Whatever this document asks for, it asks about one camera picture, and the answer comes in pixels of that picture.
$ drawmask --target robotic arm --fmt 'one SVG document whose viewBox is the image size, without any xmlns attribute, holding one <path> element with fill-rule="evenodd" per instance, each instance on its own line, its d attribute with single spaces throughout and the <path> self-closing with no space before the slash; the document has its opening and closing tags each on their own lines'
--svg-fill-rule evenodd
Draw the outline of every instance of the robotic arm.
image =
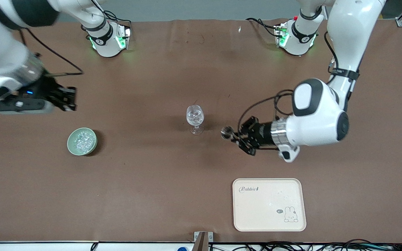
<svg viewBox="0 0 402 251">
<path fill-rule="evenodd" d="M 292 93 L 291 116 L 267 123 L 251 117 L 238 132 L 224 127 L 222 137 L 251 155 L 255 155 L 256 149 L 275 145 L 286 162 L 295 160 L 302 145 L 326 145 L 344 139 L 349 129 L 348 100 L 385 1 L 336 0 L 327 25 L 335 48 L 334 69 L 328 83 L 317 78 L 300 82 Z"/>
<path fill-rule="evenodd" d="M 47 113 L 53 106 L 76 109 L 76 89 L 57 84 L 9 31 L 52 25 L 59 12 L 83 24 L 101 56 L 113 57 L 126 49 L 129 27 L 107 21 L 96 0 L 0 0 L 0 113 Z"/>
</svg>

